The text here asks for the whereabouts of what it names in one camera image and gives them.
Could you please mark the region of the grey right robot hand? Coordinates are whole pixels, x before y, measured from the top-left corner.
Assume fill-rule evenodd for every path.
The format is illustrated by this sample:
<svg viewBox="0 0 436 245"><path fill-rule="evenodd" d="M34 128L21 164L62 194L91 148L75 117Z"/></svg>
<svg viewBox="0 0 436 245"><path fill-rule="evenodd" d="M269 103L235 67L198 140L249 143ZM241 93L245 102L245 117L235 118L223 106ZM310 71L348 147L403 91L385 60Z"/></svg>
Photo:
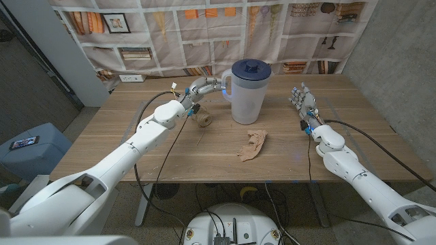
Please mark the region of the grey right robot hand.
<svg viewBox="0 0 436 245"><path fill-rule="evenodd" d="M303 131L313 131L324 124L319 115L315 97L304 82L301 83L301 88L294 87L292 89L289 101L296 108L301 120L304 121Z"/></svg>

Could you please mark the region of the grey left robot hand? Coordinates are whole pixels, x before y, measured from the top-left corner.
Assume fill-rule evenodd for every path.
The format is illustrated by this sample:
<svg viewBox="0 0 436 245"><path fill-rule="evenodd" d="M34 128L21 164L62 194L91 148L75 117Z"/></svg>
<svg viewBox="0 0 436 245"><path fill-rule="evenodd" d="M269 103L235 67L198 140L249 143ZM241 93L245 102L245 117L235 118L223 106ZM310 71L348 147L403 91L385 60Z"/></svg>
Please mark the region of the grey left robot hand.
<svg viewBox="0 0 436 245"><path fill-rule="evenodd" d="M200 77L188 88L187 93L178 97L177 101L188 110L195 103L199 102L205 95L222 91L226 88L221 78Z"/></svg>

